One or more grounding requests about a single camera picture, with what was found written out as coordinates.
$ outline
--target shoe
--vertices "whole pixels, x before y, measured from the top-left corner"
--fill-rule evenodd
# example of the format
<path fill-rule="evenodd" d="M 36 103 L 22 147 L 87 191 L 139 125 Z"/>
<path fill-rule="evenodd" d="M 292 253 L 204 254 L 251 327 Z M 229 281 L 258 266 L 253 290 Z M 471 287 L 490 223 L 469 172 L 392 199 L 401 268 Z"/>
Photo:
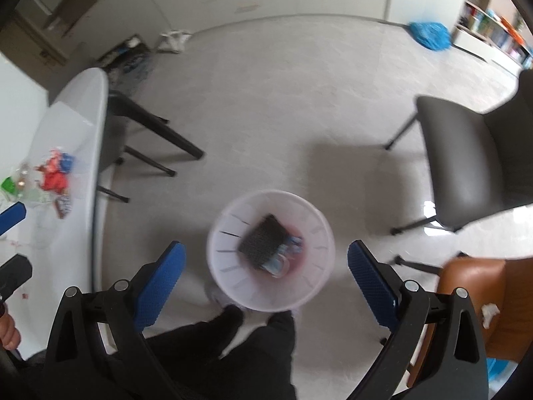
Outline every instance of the shoe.
<path fill-rule="evenodd" d="M 220 289 L 220 287 L 218 287 L 215 283 L 207 284 L 205 287 L 205 294 L 212 303 L 217 304 L 221 308 L 226 308 L 228 305 L 234 305 L 235 307 L 240 308 L 242 311 L 248 310 L 245 306 L 239 304 L 237 301 L 234 301 L 228 295 L 222 292 L 222 289 Z"/>

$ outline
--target plastic bin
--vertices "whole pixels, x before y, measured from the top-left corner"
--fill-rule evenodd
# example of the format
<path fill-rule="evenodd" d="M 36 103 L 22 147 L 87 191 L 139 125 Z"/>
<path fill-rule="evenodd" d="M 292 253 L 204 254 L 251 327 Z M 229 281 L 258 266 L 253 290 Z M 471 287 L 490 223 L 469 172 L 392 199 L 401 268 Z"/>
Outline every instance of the plastic bin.
<path fill-rule="evenodd" d="M 243 236 L 269 213 L 292 235 L 303 237 L 302 254 L 282 278 L 254 269 L 237 251 Z M 311 203 L 290 192 L 263 190 L 223 210 L 209 233 L 207 262 L 231 299 L 252 310 L 285 311 L 311 300 L 326 283 L 335 262 L 335 241 L 326 218 Z"/>

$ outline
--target blue plastic bag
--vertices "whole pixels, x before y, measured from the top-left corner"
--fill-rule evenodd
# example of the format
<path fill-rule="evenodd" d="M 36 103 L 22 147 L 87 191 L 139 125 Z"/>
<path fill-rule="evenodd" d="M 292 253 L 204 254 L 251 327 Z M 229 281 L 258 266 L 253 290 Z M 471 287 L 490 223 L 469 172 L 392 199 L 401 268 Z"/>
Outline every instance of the blue plastic bag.
<path fill-rule="evenodd" d="M 440 51 L 451 46 L 450 32 L 439 22 L 411 22 L 412 36 L 422 46 Z"/>

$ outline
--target brown leather chair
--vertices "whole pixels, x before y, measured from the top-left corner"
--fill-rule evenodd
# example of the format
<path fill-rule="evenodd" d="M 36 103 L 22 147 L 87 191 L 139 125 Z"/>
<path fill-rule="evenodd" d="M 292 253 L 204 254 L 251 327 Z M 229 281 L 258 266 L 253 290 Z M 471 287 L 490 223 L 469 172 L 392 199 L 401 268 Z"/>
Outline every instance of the brown leather chair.
<path fill-rule="evenodd" d="M 468 290 L 479 323 L 481 307 L 494 303 L 500 314 L 481 327 L 488 358 L 519 363 L 533 340 L 533 257 L 526 259 L 480 259 L 463 253 L 443 268 L 395 258 L 395 263 L 439 275 L 437 293 L 451 294 L 457 287 Z M 422 348 L 410 370 L 407 386 L 414 385 L 433 336 L 428 325 Z"/>

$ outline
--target chair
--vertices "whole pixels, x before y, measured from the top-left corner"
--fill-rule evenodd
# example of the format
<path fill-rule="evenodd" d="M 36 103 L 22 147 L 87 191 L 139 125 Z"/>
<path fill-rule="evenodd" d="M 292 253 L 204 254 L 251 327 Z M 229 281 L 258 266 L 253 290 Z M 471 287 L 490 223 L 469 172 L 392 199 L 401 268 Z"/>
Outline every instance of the chair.
<path fill-rule="evenodd" d="M 176 174 L 174 170 L 155 162 L 153 159 L 148 158 L 137 150 L 126 145 L 126 118 L 135 120 L 141 125 L 147 127 L 163 137 L 165 140 L 170 141 L 172 144 L 180 147 L 187 153 L 190 153 L 190 155 L 194 156 L 196 159 L 201 159 L 204 155 L 203 150 L 199 149 L 190 141 L 180 136 L 180 134 L 166 126 L 169 123 L 167 119 L 163 119 L 149 113 L 123 93 L 116 90 L 111 90 L 109 92 L 107 103 L 106 123 L 103 129 L 99 173 L 104 171 L 113 163 L 118 165 L 122 164 L 124 162 L 122 154 L 128 153 L 129 155 L 160 169 L 171 177 L 175 176 Z M 116 192 L 113 192 L 110 189 L 104 188 L 100 185 L 97 186 L 97 190 L 124 203 L 128 203 L 130 201 L 129 197 L 121 196 Z"/>
<path fill-rule="evenodd" d="M 444 267 L 413 263 L 400 256 L 395 264 L 439 275 L 437 293 L 449 294 L 457 287 L 465 288 L 482 325 L 481 307 L 494 303 L 500 310 L 489 328 L 481 328 L 487 358 L 519 363 L 533 340 L 533 257 L 526 259 L 481 259 L 460 253 Z M 428 325 L 407 385 L 418 376 L 433 335 Z"/>
<path fill-rule="evenodd" d="M 522 71 L 515 95 L 487 114 L 430 96 L 419 96 L 416 108 L 385 149 L 420 122 L 436 214 L 393 228 L 391 234 L 433 221 L 457 231 L 472 221 L 533 203 L 533 71 Z"/>

